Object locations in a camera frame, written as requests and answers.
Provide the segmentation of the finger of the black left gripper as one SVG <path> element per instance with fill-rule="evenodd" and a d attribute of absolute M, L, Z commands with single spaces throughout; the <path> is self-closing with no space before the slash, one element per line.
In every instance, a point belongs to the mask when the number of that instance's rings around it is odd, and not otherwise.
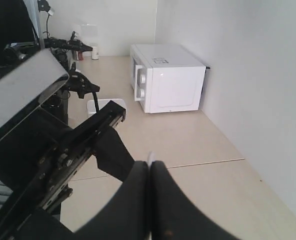
<path fill-rule="evenodd" d="M 118 132 L 111 126 L 95 142 L 94 156 L 99 170 L 121 182 L 127 179 L 135 163 Z"/>

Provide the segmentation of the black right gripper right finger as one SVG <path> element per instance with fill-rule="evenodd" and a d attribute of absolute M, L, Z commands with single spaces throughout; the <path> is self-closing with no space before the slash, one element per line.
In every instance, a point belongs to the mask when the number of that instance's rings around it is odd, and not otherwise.
<path fill-rule="evenodd" d="M 177 185 L 166 165 L 154 161 L 149 170 L 151 238 L 153 240 L 236 240 L 201 212 Z"/>

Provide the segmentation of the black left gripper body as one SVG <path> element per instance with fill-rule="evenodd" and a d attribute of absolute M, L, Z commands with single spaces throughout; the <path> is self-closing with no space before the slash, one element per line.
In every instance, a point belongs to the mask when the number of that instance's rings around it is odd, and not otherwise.
<path fill-rule="evenodd" d="M 71 194 L 68 182 L 94 156 L 108 127 L 126 110 L 110 101 L 75 128 L 38 107 L 0 141 L 0 181 L 9 189 L 0 209 L 0 240 L 14 237 L 36 209 L 52 212 Z"/>

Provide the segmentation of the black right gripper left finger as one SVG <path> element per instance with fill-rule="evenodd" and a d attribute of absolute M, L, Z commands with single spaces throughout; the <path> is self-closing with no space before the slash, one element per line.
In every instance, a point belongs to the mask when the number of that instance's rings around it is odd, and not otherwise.
<path fill-rule="evenodd" d="M 76 240 L 146 240 L 147 183 L 149 168 L 136 161 L 120 188 L 83 227 L 75 232 Z"/>

